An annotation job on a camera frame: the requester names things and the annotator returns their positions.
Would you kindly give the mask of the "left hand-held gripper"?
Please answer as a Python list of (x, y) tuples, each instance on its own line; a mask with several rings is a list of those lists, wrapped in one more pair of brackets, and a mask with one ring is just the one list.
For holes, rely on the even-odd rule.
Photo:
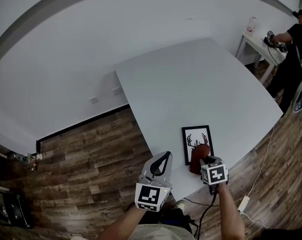
[(140, 210), (159, 212), (172, 190), (169, 182), (173, 155), (165, 151), (147, 160), (136, 183), (135, 205)]

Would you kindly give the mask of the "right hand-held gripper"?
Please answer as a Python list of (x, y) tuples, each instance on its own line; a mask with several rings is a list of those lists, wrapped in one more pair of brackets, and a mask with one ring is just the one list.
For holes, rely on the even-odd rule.
[(207, 156), (206, 161), (200, 159), (201, 180), (209, 186), (210, 195), (218, 193), (220, 183), (228, 183), (229, 173), (224, 161), (216, 156)]

